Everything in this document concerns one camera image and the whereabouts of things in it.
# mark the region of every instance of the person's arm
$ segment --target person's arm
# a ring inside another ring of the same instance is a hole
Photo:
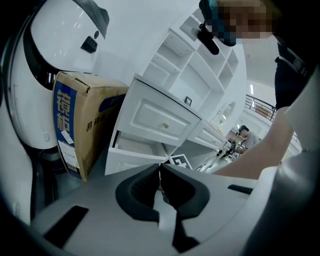
[[[283,107],[276,112],[269,132],[259,144],[214,174],[257,180],[263,169],[278,166],[294,134],[285,116],[287,109]]]

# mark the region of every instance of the white robot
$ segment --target white robot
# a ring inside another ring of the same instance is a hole
[[[109,16],[92,0],[48,0],[25,27],[12,64],[10,114],[19,138],[46,150],[57,145],[52,89],[59,71],[91,73]]]
[[[108,12],[93,0],[40,1],[7,43],[2,61],[9,61],[1,64],[7,69],[1,71],[7,90],[0,97],[0,187],[11,212],[27,224],[39,161],[64,171],[52,120],[55,76],[59,71],[91,73],[108,24]],[[43,167],[42,173],[50,172]]]

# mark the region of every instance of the open drawer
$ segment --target open drawer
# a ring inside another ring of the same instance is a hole
[[[165,157],[140,154],[109,147],[104,175],[122,172],[138,166],[161,164],[165,161]]]
[[[105,165],[105,175],[168,160],[173,147],[158,141],[118,132],[114,147],[110,147]]]

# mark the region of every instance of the cardboard box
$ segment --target cardboard box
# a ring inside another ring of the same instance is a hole
[[[68,173],[87,181],[110,139],[128,87],[92,74],[60,71],[53,87],[53,124]]]

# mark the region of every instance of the ceiling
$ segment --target ceiling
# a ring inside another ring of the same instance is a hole
[[[274,36],[264,39],[244,39],[242,41],[247,79],[270,87],[275,87],[275,73],[278,45]]]

